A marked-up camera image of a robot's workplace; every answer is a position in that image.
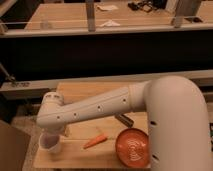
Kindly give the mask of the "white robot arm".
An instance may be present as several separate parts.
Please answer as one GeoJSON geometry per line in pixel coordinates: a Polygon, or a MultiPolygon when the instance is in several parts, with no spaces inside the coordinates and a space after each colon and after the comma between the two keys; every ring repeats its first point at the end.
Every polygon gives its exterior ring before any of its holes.
{"type": "Polygon", "coordinates": [[[37,124],[58,134],[67,124],[142,111],[148,114],[151,171],[213,171],[207,104],[185,77],[164,76],[69,105],[48,92],[37,124]]]}

